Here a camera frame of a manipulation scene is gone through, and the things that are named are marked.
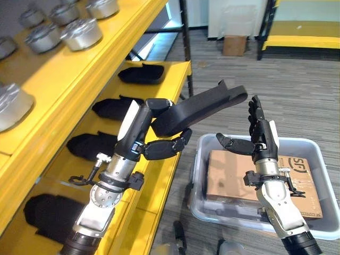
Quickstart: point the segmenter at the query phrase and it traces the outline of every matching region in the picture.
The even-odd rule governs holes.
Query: plastic storage tub
[[[244,135],[227,136],[250,140],[249,136]],[[318,239],[335,240],[340,238],[339,207],[319,146],[308,139],[280,138],[279,141],[279,155],[302,157],[308,160],[323,214],[321,219],[306,218],[311,233]],[[207,222],[274,232],[268,219],[262,217],[258,212],[258,208],[260,208],[258,201],[235,199],[230,203],[223,203],[205,199],[209,154],[212,150],[223,150],[215,134],[201,136],[197,145],[192,173],[193,189],[190,202],[192,214]]]

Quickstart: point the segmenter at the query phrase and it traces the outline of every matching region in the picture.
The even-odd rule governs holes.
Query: metal canister
[[[0,37],[0,60],[10,56],[17,48],[15,41],[11,37]]]
[[[102,37],[96,19],[75,20],[68,24],[61,34],[61,39],[73,51],[86,49]]]
[[[60,0],[62,4],[74,4],[78,2],[79,0]]]
[[[117,0],[89,0],[86,9],[96,19],[107,18],[119,11]]]
[[[61,4],[54,7],[50,19],[59,26],[64,26],[79,18],[79,11],[74,4]]]
[[[55,24],[40,25],[25,39],[25,43],[35,53],[43,53],[53,49],[60,41],[60,32]]]
[[[19,23],[24,28],[33,28],[42,23],[44,19],[45,16],[39,9],[30,8],[20,15]]]
[[[33,105],[33,96],[15,84],[0,86],[0,131],[12,127]]]

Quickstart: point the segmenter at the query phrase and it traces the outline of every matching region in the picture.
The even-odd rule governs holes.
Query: gray carpet floor
[[[265,115],[276,122],[281,137],[307,138],[321,148],[336,199],[339,199],[339,62],[338,56],[311,58],[308,52],[287,57],[270,53],[256,60],[256,43],[250,42],[242,57],[222,56],[223,42],[207,41],[206,30],[190,31],[194,93],[200,93],[224,79],[229,87],[243,85],[249,99],[259,95]],[[167,58],[184,60],[181,35]],[[182,93],[187,96],[187,88]],[[219,239],[241,243],[247,254],[287,254],[281,241],[265,232],[228,227],[194,218],[185,202],[185,187],[196,153],[197,140],[207,133],[248,135],[246,102],[221,110],[192,126],[193,136],[182,153],[161,217],[154,247],[173,240],[172,222],[185,228],[188,255],[216,254]],[[338,255],[339,240],[318,240],[325,254]]]

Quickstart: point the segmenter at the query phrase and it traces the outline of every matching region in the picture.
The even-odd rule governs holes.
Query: cardboard box
[[[223,55],[243,56],[246,42],[246,36],[225,36],[223,44]]]
[[[279,167],[289,167],[294,187],[304,191],[306,198],[292,197],[304,217],[322,218],[314,182],[305,158],[279,156]],[[245,186],[246,171],[256,171],[250,156],[213,150],[208,169],[207,199],[230,202],[231,198],[257,201],[255,187]]]

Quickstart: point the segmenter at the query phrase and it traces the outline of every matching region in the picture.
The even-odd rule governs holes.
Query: yellow shelving unit
[[[274,21],[268,46],[340,49],[340,23],[328,21]]]
[[[0,133],[0,154],[9,156],[0,156],[0,233],[165,3],[118,0],[120,11],[98,21],[101,42],[81,52],[60,44],[35,55],[23,43],[28,31],[16,37],[19,50],[0,62],[0,79],[17,82],[35,97],[35,105],[19,125]]]
[[[118,98],[119,95],[124,95],[142,99],[169,98],[176,102],[187,75],[191,74],[190,62],[147,63],[161,64],[165,67],[166,77],[161,84],[126,84],[117,76],[114,76],[97,101],[106,98]],[[125,62],[121,69],[141,65],[141,62]],[[72,136],[82,133],[96,134],[97,131],[117,134],[119,127],[120,122],[100,118],[90,110],[76,127]],[[150,129],[146,141],[156,139],[156,135]],[[128,252],[128,247],[135,249],[135,243],[139,243],[141,246],[144,245],[143,250],[149,249],[152,244],[153,233],[146,233],[141,230],[139,223],[150,224],[152,226],[151,230],[155,232],[178,159],[179,155],[170,159],[156,161],[147,161],[143,157],[141,158],[135,167],[135,171],[144,173],[144,187],[142,191],[127,190],[124,193],[122,202],[116,207],[114,219],[100,243],[97,254],[121,254],[121,249]],[[4,232],[0,239],[0,254],[55,254],[62,245],[35,234],[36,228],[28,225],[24,219],[24,204],[30,197],[42,193],[59,194],[87,203],[90,187],[74,186],[69,184],[67,180],[71,175],[87,175],[92,166],[93,162],[72,155],[64,146],[44,171],[41,180],[28,194]],[[135,233],[135,240],[131,239],[131,231]],[[142,238],[140,235],[136,235],[140,231],[145,234]],[[138,252],[132,250],[131,252],[131,254],[145,254],[141,250]]]
[[[268,46],[340,49],[338,21],[275,21],[282,2],[338,2],[338,0],[268,0],[260,30],[258,60]]]

